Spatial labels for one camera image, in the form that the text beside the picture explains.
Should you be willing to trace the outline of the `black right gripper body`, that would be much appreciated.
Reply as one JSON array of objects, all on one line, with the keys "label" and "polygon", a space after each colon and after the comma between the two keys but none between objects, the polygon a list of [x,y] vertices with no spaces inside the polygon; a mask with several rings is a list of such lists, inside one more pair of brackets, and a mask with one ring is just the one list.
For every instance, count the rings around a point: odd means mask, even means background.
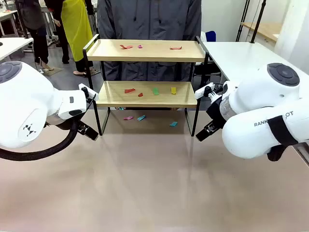
[{"label": "black right gripper body", "polygon": [[212,121],[207,125],[208,128],[222,129],[226,123],[220,112],[220,103],[222,101],[222,96],[212,98],[211,105],[207,109],[206,113],[212,119]]}]

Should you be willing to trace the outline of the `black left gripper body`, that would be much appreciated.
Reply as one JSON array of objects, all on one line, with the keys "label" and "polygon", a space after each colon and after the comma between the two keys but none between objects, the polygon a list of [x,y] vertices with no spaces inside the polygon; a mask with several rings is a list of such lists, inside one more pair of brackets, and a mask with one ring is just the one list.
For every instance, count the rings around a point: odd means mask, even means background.
[{"label": "black left gripper body", "polygon": [[58,115],[48,116],[45,122],[46,126],[57,126],[62,130],[70,130],[72,124],[75,122],[79,131],[85,130],[85,123],[81,121],[83,115],[73,116],[69,119],[62,119]]}]

